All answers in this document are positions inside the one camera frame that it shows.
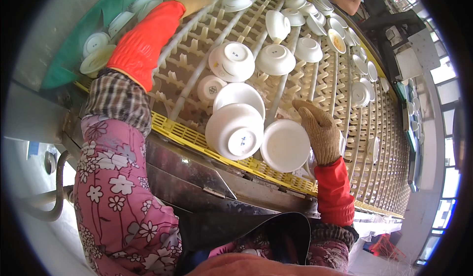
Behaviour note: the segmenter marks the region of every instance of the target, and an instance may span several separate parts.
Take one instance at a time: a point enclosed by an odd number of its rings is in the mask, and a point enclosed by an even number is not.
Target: red rubber glove
[[[177,1],[163,2],[151,10],[121,38],[107,67],[127,75],[146,92],[150,91],[161,48],[175,33],[185,11],[184,5]]]
[[[323,223],[344,227],[353,223],[355,197],[350,195],[345,161],[340,157],[332,165],[314,169],[318,185],[318,212]]]

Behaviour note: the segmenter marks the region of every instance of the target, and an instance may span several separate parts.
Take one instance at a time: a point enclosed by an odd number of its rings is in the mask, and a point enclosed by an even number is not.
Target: beige plastic rack
[[[304,178],[275,172],[256,158],[226,160],[205,143],[203,134],[212,107],[209,102],[199,101],[196,87],[199,79],[212,74],[207,63],[210,51],[221,43],[238,41],[248,46],[256,58],[261,48],[273,43],[267,35],[265,14],[268,10],[281,10],[285,0],[251,0],[251,7],[235,13],[225,13],[221,1],[214,0],[212,5],[185,18],[163,47],[154,73],[156,84],[149,93],[150,107],[156,112],[153,129],[279,186],[316,196],[316,185]],[[393,102],[376,82],[374,102],[367,107],[352,104],[351,84],[359,81],[359,75],[350,65],[350,50],[346,54],[334,53],[326,36],[314,35],[307,25],[293,27],[281,44],[294,52],[300,37],[312,37],[321,44],[323,58],[319,63],[297,60],[295,69],[287,75],[269,76],[255,71],[246,81],[259,92],[268,109],[265,126],[282,118],[300,123],[292,100],[313,99],[334,116],[346,138],[344,159],[351,193],[356,197],[355,207],[402,217],[409,198],[408,146]],[[85,90],[87,84],[77,83]],[[373,164],[367,159],[366,148],[374,137],[381,141],[378,161]]]

